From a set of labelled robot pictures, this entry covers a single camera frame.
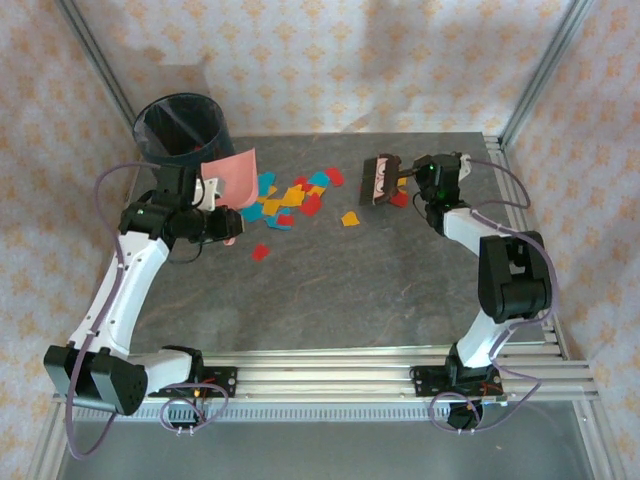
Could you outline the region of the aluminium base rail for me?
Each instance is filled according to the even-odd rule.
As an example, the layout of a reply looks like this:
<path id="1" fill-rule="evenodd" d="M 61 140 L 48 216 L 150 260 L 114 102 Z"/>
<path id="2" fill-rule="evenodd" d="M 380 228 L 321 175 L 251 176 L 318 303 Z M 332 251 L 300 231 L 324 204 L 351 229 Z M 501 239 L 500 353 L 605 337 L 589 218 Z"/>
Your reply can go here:
<path id="1" fill-rule="evenodd" d="M 444 363 L 448 349 L 375 347 L 351 349 L 249 351 L 211 354 L 207 366 L 238 369 L 237 402 L 417 402 L 410 368 Z M 555 343 L 511 343 L 498 363 L 508 399 L 517 400 L 535 385 L 535 401 L 593 400 L 594 376 L 584 360 L 566 360 Z"/>

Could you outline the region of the aluminium frame post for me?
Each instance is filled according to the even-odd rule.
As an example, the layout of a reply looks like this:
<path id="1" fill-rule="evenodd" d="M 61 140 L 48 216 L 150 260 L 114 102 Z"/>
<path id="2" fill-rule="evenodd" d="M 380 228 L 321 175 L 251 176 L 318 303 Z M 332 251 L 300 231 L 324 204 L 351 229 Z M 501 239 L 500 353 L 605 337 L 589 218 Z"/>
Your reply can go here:
<path id="1" fill-rule="evenodd" d="M 76 0 L 53 0 L 127 125 L 136 114 Z"/>
<path id="2" fill-rule="evenodd" d="M 594 2 L 595 0 L 571 0 L 568 10 L 516 103 L 514 112 L 498 137 L 498 145 L 502 151 L 506 151 L 515 142 Z"/>

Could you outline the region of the pink plastic dustpan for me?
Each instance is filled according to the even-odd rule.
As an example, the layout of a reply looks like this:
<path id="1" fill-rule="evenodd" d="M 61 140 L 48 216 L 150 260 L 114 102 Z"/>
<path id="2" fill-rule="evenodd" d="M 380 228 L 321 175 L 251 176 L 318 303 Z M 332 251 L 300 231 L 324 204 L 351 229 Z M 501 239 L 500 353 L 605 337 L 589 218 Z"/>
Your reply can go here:
<path id="1" fill-rule="evenodd" d="M 225 183 L 224 193 L 216 201 L 216 208 L 224 206 L 241 211 L 253 205 L 258 198 L 257 160 L 254 148 L 203 163 L 201 174 L 204 180 L 216 177 Z"/>

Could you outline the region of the dark blue waste bin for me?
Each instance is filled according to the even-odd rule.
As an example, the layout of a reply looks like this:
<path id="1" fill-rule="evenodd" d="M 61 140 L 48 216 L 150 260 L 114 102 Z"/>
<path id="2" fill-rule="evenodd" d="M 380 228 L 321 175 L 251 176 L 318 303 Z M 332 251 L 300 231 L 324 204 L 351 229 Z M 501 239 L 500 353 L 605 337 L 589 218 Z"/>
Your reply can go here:
<path id="1" fill-rule="evenodd" d="M 236 154 L 221 107 L 198 93 L 175 93 L 146 106 L 132 134 L 142 157 L 157 165 L 198 167 Z M 201 146 L 194 152 L 195 146 Z"/>

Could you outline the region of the black cartoon face hand brush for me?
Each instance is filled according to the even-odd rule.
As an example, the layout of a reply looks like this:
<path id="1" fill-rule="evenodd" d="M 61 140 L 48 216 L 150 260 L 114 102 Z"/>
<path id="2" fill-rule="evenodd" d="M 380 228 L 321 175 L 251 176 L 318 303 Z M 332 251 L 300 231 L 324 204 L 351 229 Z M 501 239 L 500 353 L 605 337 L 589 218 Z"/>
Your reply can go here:
<path id="1" fill-rule="evenodd" d="M 383 153 L 363 162 L 359 189 L 359 205 L 375 206 L 389 203 L 398 189 L 398 182 L 415 174 L 415 168 L 401 168 L 399 156 Z"/>

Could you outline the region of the aluminium lower frame rail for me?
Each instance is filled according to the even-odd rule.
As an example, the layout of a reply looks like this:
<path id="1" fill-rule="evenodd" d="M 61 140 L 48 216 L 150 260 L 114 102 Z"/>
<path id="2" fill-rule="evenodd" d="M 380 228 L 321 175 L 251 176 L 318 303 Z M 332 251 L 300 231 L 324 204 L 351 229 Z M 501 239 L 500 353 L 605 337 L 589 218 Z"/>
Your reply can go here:
<path id="1" fill-rule="evenodd" d="M 26 480 L 56 480 L 66 445 L 64 403 L 54 398 L 38 437 Z"/>
<path id="2" fill-rule="evenodd" d="M 594 479 L 616 480 L 619 465 L 602 405 L 595 400 L 576 400 L 573 408 Z"/>

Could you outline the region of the aluminium side rail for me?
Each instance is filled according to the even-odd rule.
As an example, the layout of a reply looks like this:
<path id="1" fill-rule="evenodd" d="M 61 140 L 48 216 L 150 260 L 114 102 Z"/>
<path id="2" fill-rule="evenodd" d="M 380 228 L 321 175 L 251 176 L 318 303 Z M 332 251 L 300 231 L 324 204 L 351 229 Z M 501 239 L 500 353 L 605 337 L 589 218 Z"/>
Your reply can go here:
<path id="1" fill-rule="evenodd" d="M 485 145 L 492 163 L 500 165 L 506 171 L 497 169 L 495 171 L 496 180 L 499 186 L 502 200 L 510 205 L 505 205 L 509 225 L 514 230 L 528 231 L 538 230 L 539 226 L 534 220 L 533 201 L 525 208 L 526 203 L 524 181 L 516 173 L 516 169 L 510 164 L 506 153 L 503 151 L 497 137 L 485 136 Z M 524 324 L 514 331 L 509 343 L 524 342 L 524 334 L 537 333 L 541 339 L 536 340 L 536 344 L 541 344 L 541 349 L 545 354 L 554 355 L 562 360 L 568 360 L 570 355 L 567 352 L 566 342 L 562 327 L 559 325 L 558 310 L 560 305 L 560 289 L 557 282 L 555 267 L 550 267 L 552 304 L 551 309 L 541 312 L 536 321 L 525 320 Z"/>

